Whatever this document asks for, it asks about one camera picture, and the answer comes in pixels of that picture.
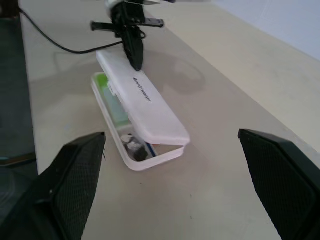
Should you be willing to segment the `black marker with red cap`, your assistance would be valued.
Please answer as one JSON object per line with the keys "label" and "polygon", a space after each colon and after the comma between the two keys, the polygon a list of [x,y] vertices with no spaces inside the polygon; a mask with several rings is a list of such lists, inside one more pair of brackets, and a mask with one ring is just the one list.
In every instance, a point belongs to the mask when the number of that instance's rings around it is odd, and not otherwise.
{"label": "black marker with red cap", "polygon": [[127,154],[136,162],[142,162],[147,159],[148,153],[145,145],[141,143],[134,135],[131,133],[124,134],[120,137],[120,139],[125,150],[127,151]]}

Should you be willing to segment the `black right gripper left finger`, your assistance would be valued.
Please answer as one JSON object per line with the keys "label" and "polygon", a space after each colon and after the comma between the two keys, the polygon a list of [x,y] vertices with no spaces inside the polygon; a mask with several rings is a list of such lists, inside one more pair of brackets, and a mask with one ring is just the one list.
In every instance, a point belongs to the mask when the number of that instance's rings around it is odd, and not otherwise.
{"label": "black right gripper left finger", "polygon": [[0,240],[81,240],[105,141],[96,132],[65,144],[35,179],[0,167]]}

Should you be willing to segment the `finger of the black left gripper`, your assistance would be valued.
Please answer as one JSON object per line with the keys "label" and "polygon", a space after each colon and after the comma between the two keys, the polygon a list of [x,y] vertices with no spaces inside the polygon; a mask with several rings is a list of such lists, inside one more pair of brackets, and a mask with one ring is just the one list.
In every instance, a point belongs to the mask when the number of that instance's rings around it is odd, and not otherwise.
{"label": "finger of the black left gripper", "polygon": [[142,69],[144,60],[144,45],[142,32],[139,27],[132,29],[131,45],[131,65],[138,72]]}
{"label": "finger of the black left gripper", "polygon": [[129,60],[129,63],[133,67],[133,69],[136,70],[135,49],[134,44],[132,42],[131,29],[128,27],[124,27],[121,38],[123,42],[124,51]]}

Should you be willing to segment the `green highlighter pen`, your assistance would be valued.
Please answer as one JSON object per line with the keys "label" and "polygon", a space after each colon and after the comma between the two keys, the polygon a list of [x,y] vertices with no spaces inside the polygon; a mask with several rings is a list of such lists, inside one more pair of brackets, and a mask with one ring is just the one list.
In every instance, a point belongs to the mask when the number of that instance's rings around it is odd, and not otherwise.
{"label": "green highlighter pen", "polygon": [[97,100],[102,104],[102,112],[108,113],[116,128],[130,124],[128,115],[118,97],[109,88],[105,73],[97,72],[92,77],[92,88],[96,91]]}

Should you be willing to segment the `white plastic pencil case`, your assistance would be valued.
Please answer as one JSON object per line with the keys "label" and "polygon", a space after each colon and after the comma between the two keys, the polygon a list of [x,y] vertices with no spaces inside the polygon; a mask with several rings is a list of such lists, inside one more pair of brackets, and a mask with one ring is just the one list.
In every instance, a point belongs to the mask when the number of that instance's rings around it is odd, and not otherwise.
{"label": "white plastic pencil case", "polygon": [[[126,166],[140,172],[182,156],[191,141],[190,135],[146,74],[135,71],[124,56],[107,50],[98,51],[96,58],[108,78],[110,90],[118,97],[130,121],[116,128],[96,98]],[[146,160],[137,162],[128,155],[121,141],[125,134],[132,134],[144,144],[148,153]],[[156,157],[152,157],[146,143],[153,146]]]}

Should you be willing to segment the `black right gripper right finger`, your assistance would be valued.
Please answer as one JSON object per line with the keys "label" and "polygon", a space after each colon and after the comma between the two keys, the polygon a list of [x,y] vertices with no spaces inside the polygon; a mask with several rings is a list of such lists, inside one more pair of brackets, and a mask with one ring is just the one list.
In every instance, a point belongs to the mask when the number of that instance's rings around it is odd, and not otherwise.
{"label": "black right gripper right finger", "polygon": [[284,138],[250,129],[240,129],[238,138],[281,240],[320,240],[320,168]]}

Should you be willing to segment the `blue pen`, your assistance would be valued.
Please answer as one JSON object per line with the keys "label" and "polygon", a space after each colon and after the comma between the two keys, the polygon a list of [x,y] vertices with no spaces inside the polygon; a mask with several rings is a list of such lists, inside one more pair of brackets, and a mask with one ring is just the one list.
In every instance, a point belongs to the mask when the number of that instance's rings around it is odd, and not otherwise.
{"label": "blue pen", "polygon": [[156,153],[155,149],[153,148],[153,146],[151,144],[147,143],[147,142],[145,144],[146,144],[149,152],[151,153],[152,157],[153,158],[156,157],[157,153]]}

